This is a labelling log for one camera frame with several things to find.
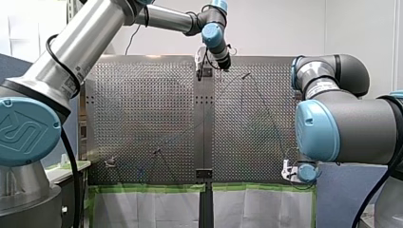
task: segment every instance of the vertical metal post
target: vertical metal post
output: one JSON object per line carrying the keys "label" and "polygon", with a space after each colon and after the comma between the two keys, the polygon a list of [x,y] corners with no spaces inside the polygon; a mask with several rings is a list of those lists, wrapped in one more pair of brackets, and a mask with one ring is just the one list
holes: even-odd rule
{"label": "vertical metal post", "polygon": [[[200,51],[201,58],[205,48]],[[212,151],[215,112],[214,70],[207,63],[201,63],[200,75],[194,79],[195,94],[195,146],[196,178],[205,184],[205,192],[200,196],[199,227],[214,227]]]}

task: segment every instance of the robotic arm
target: robotic arm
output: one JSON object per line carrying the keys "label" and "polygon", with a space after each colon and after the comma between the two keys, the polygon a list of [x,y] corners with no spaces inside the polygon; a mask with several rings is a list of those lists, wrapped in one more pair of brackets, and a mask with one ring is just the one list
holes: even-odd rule
{"label": "robotic arm", "polygon": [[364,200],[352,227],[385,182],[375,207],[376,228],[402,227],[403,206],[391,199],[402,194],[403,94],[360,100],[369,84],[366,67],[349,55],[294,60],[292,86],[303,100],[296,112],[297,145],[299,156],[307,160],[292,168],[298,181],[312,182],[317,169],[311,161],[387,164],[388,171]]}
{"label": "robotic arm", "polygon": [[148,6],[150,3],[150,0],[86,2],[57,38],[49,38],[48,52],[26,74],[8,78],[0,85],[2,226],[61,227],[60,188],[49,185],[40,160],[64,136],[62,125],[70,113],[69,100],[79,93],[81,83],[121,26],[138,23],[181,31],[186,36],[201,32],[220,68],[231,66],[223,38],[226,0],[213,0],[199,14]]}

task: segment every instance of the perforated metal panel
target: perforated metal panel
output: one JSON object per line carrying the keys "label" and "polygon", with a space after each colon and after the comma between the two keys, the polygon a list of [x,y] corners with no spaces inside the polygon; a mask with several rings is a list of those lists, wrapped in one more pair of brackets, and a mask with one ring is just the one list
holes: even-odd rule
{"label": "perforated metal panel", "polygon": [[194,72],[190,56],[103,57],[86,83],[91,184],[195,181]]}
{"label": "perforated metal panel", "polygon": [[229,73],[216,72],[214,181],[282,181],[282,160],[297,155],[291,62],[238,57]]}
{"label": "perforated metal panel", "polygon": [[291,61],[234,57],[230,72],[215,72],[215,89],[203,90],[215,91],[203,104],[214,106],[204,113],[213,149],[195,161],[193,58],[103,57],[86,81],[90,183],[195,182],[195,163],[212,164],[213,181],[282,181],[282,160],[297,155]]}

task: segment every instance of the white wall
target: white wall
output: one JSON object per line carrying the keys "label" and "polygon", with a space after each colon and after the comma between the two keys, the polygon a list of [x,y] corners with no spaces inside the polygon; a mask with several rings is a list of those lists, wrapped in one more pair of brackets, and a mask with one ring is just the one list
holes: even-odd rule
{"label": "white wall", "polygon": [[0,54],[34,62],[67,24],[66,1],[0,0]]}
{"label": "white wall", "polygon": [[360,59],[371,76],[367,98],[389,94],[395,84],[395,15],[399,0],[327,0],[327,54]]}
{"label": "white wall", "polygon": [[[156,0],[158,6],[199,12],[210,0]],[[321,55],[324,53],[325,0],[228,0],[227,43],[239,55]],[[136,29],[122,28],[113,47],[125,54]],[[200,35],[184,37],[175,31],[140,28],[129,54],[195,54]]]}

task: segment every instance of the white cloth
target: white cloth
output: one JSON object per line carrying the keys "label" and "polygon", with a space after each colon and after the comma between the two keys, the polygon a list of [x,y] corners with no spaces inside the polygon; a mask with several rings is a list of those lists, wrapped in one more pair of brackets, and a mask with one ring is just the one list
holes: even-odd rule
{"label": "white cloth", "polygon": [[94,228],[198,228],[200,193],[103,193]]}
{"label": "white cloth", "polygon": [[215,192],[215,228],[311,228],[314,196],[256,189]]}

